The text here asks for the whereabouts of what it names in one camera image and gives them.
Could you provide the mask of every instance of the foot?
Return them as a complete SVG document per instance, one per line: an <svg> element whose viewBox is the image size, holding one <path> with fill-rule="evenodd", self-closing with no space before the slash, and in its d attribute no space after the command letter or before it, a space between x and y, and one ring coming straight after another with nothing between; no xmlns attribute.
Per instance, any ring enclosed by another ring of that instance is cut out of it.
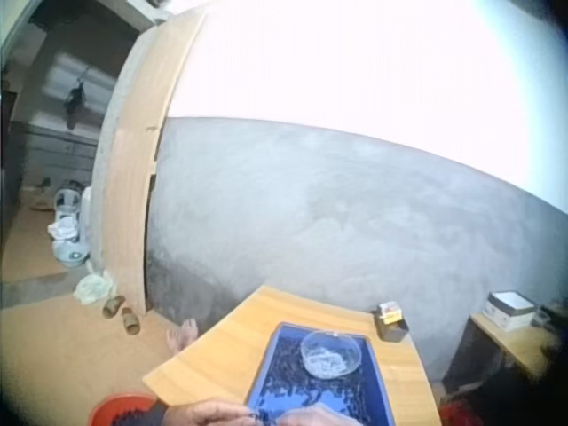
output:
<svg viewBox="0 0 568 426"><path fill-rule="evenodd" d="M166 342L172 355L177 355L187 346L197 340L199 328L195 319L184 321L179 330L167 330Z"/></svg>

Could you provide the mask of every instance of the small wooden table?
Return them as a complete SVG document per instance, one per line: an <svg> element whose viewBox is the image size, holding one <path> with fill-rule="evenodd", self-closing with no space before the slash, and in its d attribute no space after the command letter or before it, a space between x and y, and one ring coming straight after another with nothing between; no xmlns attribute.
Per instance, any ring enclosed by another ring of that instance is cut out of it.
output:
<svg viewBox="0 0 568 426"><path fill-rule="evenodd" d="M548 360L540 347L555 344L555 335L544 328L531 326L503 331L483 313L474 313L471 320L531 378L538 378L546 371Z"/></svg>
<svg viewBox="0 0 568 426"><path fill-rule="evenodd" d="M407 336L379 339L371 314L320 304L262 286L210 331L157 367L144 383L167 405L211 397L244 402L281 322L368 336L396 424L440 424L418 353Z"/></svg>

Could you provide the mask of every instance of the white box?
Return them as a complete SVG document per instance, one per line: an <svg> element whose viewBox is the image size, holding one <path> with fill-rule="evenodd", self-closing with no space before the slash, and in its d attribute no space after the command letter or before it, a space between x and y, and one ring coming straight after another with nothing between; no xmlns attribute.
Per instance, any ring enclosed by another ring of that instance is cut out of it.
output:
<svg viewBox="0 0 568 426"><path fill-rule="evenodd" d="M516 291L490 293L483 314L496 326L511 331L531 325L536 305Z"/></svg>

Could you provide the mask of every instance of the glass bowl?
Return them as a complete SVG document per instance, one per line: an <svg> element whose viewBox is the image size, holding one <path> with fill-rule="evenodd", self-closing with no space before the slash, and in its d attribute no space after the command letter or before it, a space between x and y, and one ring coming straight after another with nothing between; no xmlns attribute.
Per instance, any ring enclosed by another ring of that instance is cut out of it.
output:
<svg viewBox="0 0 568 426"><path fill-rule="evenodd" d="M361 349L348 335L314 331L300 344L304 367L319 379L348 375L361 364Z"/></svg>

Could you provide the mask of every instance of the concrete floor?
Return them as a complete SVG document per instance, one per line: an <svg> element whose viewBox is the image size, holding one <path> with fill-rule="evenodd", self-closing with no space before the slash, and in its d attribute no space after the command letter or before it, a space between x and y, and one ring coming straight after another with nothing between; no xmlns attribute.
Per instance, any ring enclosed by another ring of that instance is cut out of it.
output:
<svg viewBox="0 0 568 426"><path fill-rule="evenodd" d="M170 357L171 324L149 312L130 336L120 316L104 319L101 308L66 295L2 310L3 398L30 423L84 425L110 394L149 393L141 379Z"/></svg>
<svg viewBox="0 0 568 426"><path fill-rule="evenodd" d="M2 282L55 275L67 271L53 256L47 225L53 223L52 210L20 207L14 216L2 257Z"/></svg>

